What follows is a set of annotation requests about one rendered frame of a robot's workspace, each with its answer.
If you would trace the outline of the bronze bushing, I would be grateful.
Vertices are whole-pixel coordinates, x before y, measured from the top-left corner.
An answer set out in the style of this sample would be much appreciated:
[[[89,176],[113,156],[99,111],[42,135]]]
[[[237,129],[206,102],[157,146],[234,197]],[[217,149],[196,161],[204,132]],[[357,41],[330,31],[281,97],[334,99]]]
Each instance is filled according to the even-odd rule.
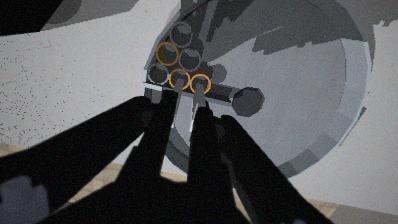
[[[172,70],[172,72],[170,73],[170,75],[169,75],[169,83],[170,83],[170,85],[174,88],[174,86],[175,86],[175,84],[176,84],[176,81],[175,81],[175,79],[174,79],[174,77],[173,77],[173,73],[175,72],[175,71],[183,71],[183,72],[185,72],[186,74],[187,74],[187,76],[188,76],[188,80],[184,83],[184,85],[183,85],[183,89],[182,90],[184,90],[185,88],[187,88],[188,86],[189,86],[189,84],[190,84],[190,79],[191,79],[191,73],[190,73],[190,71],[186,71],[186,70],[183,70],[182,68],[181,68],[181,66],[176,66],[173,70]]]
[[[210,82],[209,75],[203,70],[197,70],[191,75],[191,79],[190,79],[190,88],[191,88],[191,90],[193,92],[195,92],[196,86],[193,84],[192,81],[197,76],[204,76],[204,77],[206,77],[208,79],[207,84],[204,86],[204,94],[207,93],[209,91],[210,87],[211,87],[211,82]]]
[[[164,44],[170,44],[171,46],[173,46],[173,47],[176,49],[176,52],[177,52],[177,58],[176,58],[176,60],[174,60],[174,61],[168,61],[168,60],[166,60],[166,59],[163,57],[163,55],[162,55],[162,48],[163,48]],[[180,53],[181,53],[180,48],[177,47],[177,46],[175,46],[171,41],[167,41],[167,42],[161,43],[161,44],[157,47],[157,49],[156,49],[156,57],[157,57],[157,60],[158,60],[161,64],[163,64],[164,66],[171,66],[171,65],[174,65],[174,64],[178,61]]]

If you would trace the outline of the grey metal bushing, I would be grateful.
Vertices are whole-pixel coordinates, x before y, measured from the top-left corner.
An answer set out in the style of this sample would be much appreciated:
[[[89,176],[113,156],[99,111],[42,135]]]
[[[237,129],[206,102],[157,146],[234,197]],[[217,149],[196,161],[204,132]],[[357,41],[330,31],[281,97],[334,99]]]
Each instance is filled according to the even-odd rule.
[[[160,66],[162,66],[162,67],[165,68],[165,70],[167,71],[167,78],[162,79],[162,78],[159,78],[159,77],[156,76],[156,74],[154,73],[154,67],[155,67],[155,65],[160,65]],[[152,65],[148,68],[148,70],[147,70],[147,76],[148,76],[148,79],[149,79],[153,84],[155,84],[155,85],[163,85],[163,84],[165,84],[165,83],[168,81],[169,75],[170,75],[171,72],[172,72],[171,66],[164,66],[164,65],[161,64],[159,61],[157,61],[157,62],[155,62],[154,64],[152,64]]]
[[[194,66],[187,66],[187,65],[183,62],[183,60],[182,60],[182,55],[183,55],[183,53],[184,53],[185,51],[187,51],[187,50],[192,50],[192,51],[196,52],[197,55],[198,55],[198,57],[199,57],[199,60],[198,60],[197,64],[195,64]],[[199,53],[199,51],[198,51],[196,48],[194,48],[194,47],[187,47],[187,48],[185,48],[185,49],[180,53],[180,55],[179,55],[179,64],[180,64],[180,66],[181,66],[181,68],[182,68],[183,70],[191,71],[191,72],[192,72],[192,71],[196,70],[196,69],[200,66],[200,63],[201,63],[201,56],[200,56],[200,53]]]
[[[174,38],[174,32],[175,32],[175,29],[178,27],[178,26],[180,26],[180,25],[186,25],[189,29],[190,29],[190,31],[191,31],[191,39],[190,39],[190,41],[187,43],[187,44],[179,44],[176,40],[175,40],[175,38]],[[185,22],[183,22],[183,21],[181,21],[181,22],[176,22],[176,23],[174,23],[172,26],[171,26],[171,28],[170,28],[170,31],[169,31],[169,37],[170,37],[170,40],[171,40],[171,42],[175,45],[175,46],[177,46],[177,47],[179,47],[179,48],[184,48],[184,47],[186,47],[186,46],[188,46],[191,42],[192,42],[192,40],[193,40],[193,31],[192,31],[192,28],[187,24],[187,23],[185,23]]]

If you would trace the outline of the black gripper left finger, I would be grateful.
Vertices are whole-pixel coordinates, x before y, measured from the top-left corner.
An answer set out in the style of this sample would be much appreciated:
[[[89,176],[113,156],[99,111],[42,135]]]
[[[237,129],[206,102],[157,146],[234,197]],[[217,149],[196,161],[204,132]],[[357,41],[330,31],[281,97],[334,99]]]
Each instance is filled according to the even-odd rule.
[[[0,224],[36,224],[140,135],[87,224],[146,224],[184,80],[159,103],[131,98],[28,149],[0,157]],[[134,123],[135,122],[135,123]]]

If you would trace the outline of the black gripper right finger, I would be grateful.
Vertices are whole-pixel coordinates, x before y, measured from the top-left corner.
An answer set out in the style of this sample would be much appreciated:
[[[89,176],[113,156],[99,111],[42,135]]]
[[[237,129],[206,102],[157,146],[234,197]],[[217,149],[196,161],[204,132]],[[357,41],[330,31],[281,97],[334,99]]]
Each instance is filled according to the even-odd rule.
[[[196,84],[189,131],[187,181],[196,181],[195,224],[244,224],[232,184],[252,224],[334,224],[303,198],[234,117],[213,115],[203,84]]]

